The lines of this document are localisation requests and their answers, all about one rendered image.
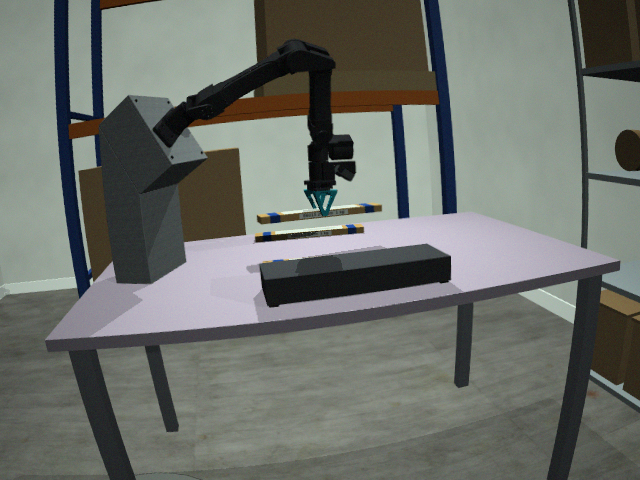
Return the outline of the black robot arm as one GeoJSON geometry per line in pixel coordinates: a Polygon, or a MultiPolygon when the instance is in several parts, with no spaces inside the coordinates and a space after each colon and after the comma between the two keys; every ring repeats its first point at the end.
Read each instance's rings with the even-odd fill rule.
{"type": "MultiPolygon", "coordinates": [[[[299,39],[287,40],[277,50],[239,74],[188,96],[185,103],[171,108],[153,127],[154,133],[170,148],[193,121],[213,119],[237,99],[278,77],[308,71],[310,108],[307,125],[312,136],[311,144],[307,145],[308,162],[328,161],[328,156],[331,160],[352,159],[354,142],[351,136],[333,134],[331,75],[332,69],[336,68],[333,58],[325,48],[299,39]]],[[[356,162],[322,163],[322,171],[323,181],[335,180],[335,174],[352,181],[356,162]]]]}

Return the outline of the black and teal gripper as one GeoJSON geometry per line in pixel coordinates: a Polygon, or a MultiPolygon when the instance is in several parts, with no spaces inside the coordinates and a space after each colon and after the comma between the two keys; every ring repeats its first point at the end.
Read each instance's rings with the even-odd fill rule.
{"type": "Polygon", "coordinates": [[[318,208],[320,209],[322,216],[328,216],[331,205],[337,194],[337,190],[330,190],[330,189],[333,189],[333,185],[336,185],[336,180],[323,181],[322,163],[328,163],[328,162],[329,161],[319,161],[319,162],[311,162],[311,163],[308,162],[309,180],[304,180],[304,185],[307,185],[307,190],[304,190],[304,193],[307,196],[312,208],[316,209],[317,207],[311,197],[311,194],[314,195],[314,198],[317,202],[318,208]],[[323,189],[318,189],[318,188],[323,188],[323,189]],[[330,198],[327,204],[327,208],[324,211],[323,203],[326,195],[330,195],[330,198]]]}

